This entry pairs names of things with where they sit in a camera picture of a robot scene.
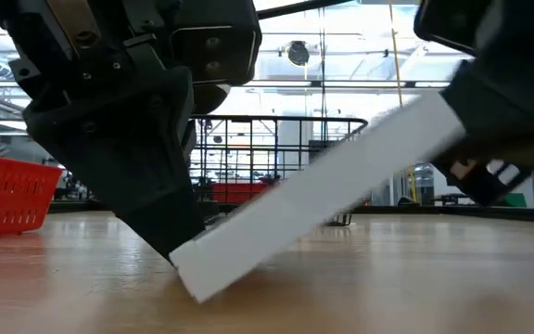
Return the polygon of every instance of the red plastic basket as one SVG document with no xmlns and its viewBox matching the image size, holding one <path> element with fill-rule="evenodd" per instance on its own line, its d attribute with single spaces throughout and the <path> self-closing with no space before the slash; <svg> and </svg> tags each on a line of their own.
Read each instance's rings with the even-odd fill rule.
<svg viewBox="0 0 534 334">
<path fill-rule="evenodd" d="M 0 236 L 40 228 L 60 176 L 59 168 L 0 159 Z"/>
</svg>

